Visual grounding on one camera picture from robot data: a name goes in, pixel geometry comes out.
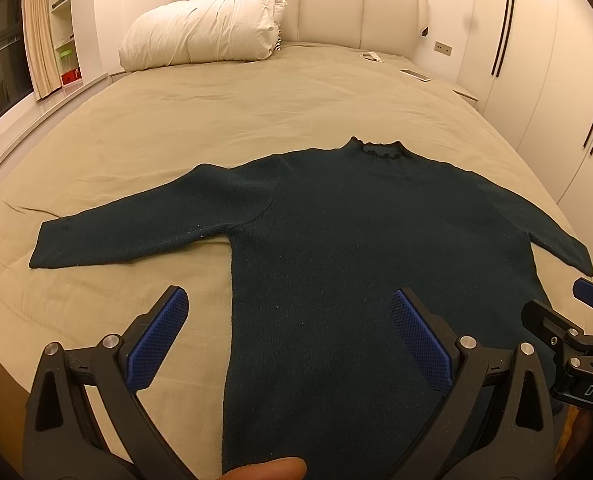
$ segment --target metal screw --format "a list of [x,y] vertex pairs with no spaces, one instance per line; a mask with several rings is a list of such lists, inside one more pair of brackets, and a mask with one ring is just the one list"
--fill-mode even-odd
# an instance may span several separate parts
[[46,346],[46,355],[54,355],[58,352],[58,343],[50,343]]
[[521,346],[519,348],[521,348],[521,351],[525,355],[532,355],[535,352],[534,346],[532,346],[530,343],[521,343]]
[[464,335],[459,341],[461,341],[461,346],[463,348],[467,348],[468,350],[471,350],[477,346],[477,340],[469,335]]
[[103,338],[105,348],[114,348],[116,345],[118,345],[118,335],[110,334]]

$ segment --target red box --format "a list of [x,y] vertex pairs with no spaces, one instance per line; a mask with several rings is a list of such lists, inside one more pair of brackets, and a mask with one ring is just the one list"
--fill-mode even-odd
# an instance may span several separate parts
[[74,70],[70,70],[70,72],[65,72],[61,76],[61,80],[63,81],[64,85],[67,85],[68,83],[72,83],[80,78],[81,78],[81,69],[78,67],[75,68]]

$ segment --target electrical outlet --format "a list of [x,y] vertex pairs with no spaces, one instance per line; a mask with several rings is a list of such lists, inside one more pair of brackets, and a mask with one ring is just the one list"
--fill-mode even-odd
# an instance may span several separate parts
[[446,56],[449,56],[450,54],[452,54],[452,47],[445,45],[443,43],[439,43],[438,41],[435,41],[434,43],[434,50],[436,50],[437,52],[440,52],[442,54],[445,54]]

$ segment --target sweater sleeve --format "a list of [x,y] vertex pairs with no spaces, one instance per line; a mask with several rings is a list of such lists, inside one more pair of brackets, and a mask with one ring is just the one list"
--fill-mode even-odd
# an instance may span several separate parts
[[472,171],[465,173],[500,215],[517,229],[526,232],[532,242],[586,276],[593,275],[592,261],[585,245],[561,229],[550,216],[522,196],[497,186],[483,176]]
[[163,186],[43,222],[30,267],[127,262],[227,232],[270,206],[281,168],[278,155],[232,169],[202,164]]

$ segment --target nightstand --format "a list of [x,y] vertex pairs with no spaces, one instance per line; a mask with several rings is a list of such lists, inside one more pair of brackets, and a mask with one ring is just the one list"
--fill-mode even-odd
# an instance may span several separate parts
[[468,103],[472,108],[474,108],[477,105],[477,102],[479,100],[479,98],[477,96],[475,96],[472,92],[470,92],[469,90],[466,90],[465,88],[463,88],[461,85],[458,85],[457,83],[448,83],[450,88],[452,89],[452,92],[454,92],[455,94],[459,94],[463,100]]

